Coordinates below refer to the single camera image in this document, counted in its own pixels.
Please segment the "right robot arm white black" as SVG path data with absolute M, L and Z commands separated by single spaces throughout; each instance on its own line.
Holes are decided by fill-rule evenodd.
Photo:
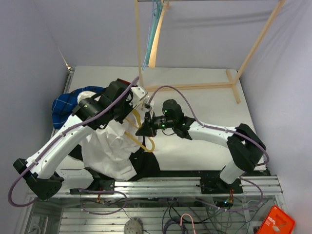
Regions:
M 227 148 L 232 160 L 221 170 L 214 184 L 221 193 L 227 192 L 244 173 L 252 172 L 266 150 L 264 143 L 247 124 L 226 128 L 199 123 L 195 118 L 184 115 L 174 99 L 163 102 L 162 112 L 163 115 L 156 116 L 153 111 L 147 111 L 136 136 L 155 137 L 158 130 L 172 129 L 180 138 L 203 140 Z

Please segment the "white shirt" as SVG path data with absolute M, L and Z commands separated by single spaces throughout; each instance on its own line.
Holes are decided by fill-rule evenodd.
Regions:
M 135 136 L 139 124 L 140 117 L 135 110 L 122 124 L 112 120 L 105 129 L 97 129 L 84 138 L 80 143 L 84 167 L 104 162 L 125 163 L 131 153 L 142 149 L 143 137 Z

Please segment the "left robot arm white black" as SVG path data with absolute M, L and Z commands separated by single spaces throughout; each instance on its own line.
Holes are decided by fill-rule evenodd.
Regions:
M 90 169 L 61 170 L 59 165 L 87 136 L 104 129 L 115 120 L 119 123 L 146 97 L 137 81 L 117 79 L 100 92 L 82 99 L 61 129 L 34 155 L 17 159 L 13 166 L 40 200 L 53 197 L 59 190 L 89 194 L 100 187 L 104 176 Z

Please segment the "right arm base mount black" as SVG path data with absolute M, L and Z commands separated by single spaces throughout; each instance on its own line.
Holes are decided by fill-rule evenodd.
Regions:
M 234 194 L 243 193 L 241 180 L 236 178 L 232 184 L 227 184 L 219 178 L 220 171 L 199 171 L 200 181 L 196 186 L 202 194 Z

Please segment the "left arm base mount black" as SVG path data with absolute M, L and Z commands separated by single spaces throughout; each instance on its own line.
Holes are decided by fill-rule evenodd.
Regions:
M 106 191 L 106 194 L 112 195 L 114 193 L 115 188 L 115 180 L 112 178 L 98 178 L 95 179 L 91 185 L 86 189 L 79 189 L 74 188 L 70 189 L 71 195 L 88 195 L 88 194 L 95 194 L 95 195 L 101 195 L 104 194 L 104 191 Z

